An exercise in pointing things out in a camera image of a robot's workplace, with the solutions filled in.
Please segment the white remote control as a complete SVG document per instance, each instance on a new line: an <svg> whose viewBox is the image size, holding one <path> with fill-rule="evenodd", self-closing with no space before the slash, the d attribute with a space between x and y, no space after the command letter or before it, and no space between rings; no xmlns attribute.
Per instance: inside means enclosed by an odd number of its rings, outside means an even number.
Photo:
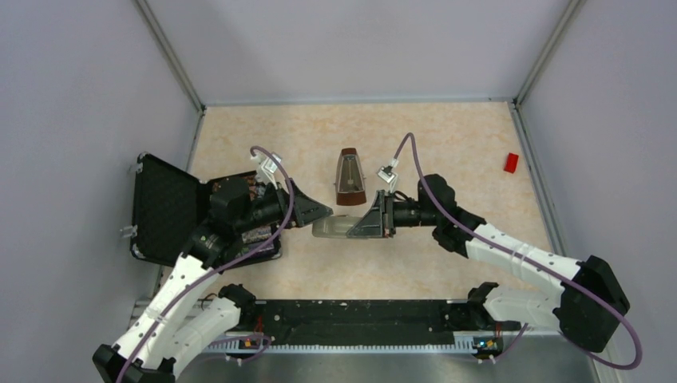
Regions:
<svg viewBox="0 0 677 383"><path fill-rule="evenodd" d="M351 215L333 215L313 222L311 233L321 239L364 239L361 236L348 235L352 227L360 221Z"/></svg>

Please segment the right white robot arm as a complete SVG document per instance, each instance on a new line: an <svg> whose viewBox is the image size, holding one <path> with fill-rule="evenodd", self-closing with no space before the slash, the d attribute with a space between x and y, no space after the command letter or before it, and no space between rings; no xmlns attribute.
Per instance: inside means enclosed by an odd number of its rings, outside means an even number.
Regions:
<svg viewBox="0 0 677 383"><path fill-rule="evenodd" d="M488 329L495 322L521 322L557 330L581 349L603 351L630 304L609 264L594 255L573 259L507 235L459 207L446 180L427 175L417 199L379 191L371 209L347 232L352 239L384 239L400 227L432 227L446 251L488 263L529 284L514 290L485 282L469 292L470 322Z"/></svg>

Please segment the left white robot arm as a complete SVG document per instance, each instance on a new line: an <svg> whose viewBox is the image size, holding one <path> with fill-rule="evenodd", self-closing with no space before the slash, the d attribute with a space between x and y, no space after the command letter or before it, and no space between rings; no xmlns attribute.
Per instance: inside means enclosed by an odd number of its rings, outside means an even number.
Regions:
<svg viewBox="0 0 677 383"><path fill-rule="evenodd" d="M288 179L267 184L257 199L243 178L212 182L204 219L186 236L172 273L143 314L112 345L100 345L93 363L105 382L174 382L202 349L227 330L255 322L249 292L228 287L204 314L183 321L220 274L258 263L258 253L288 228L333 214Z"/></svg>

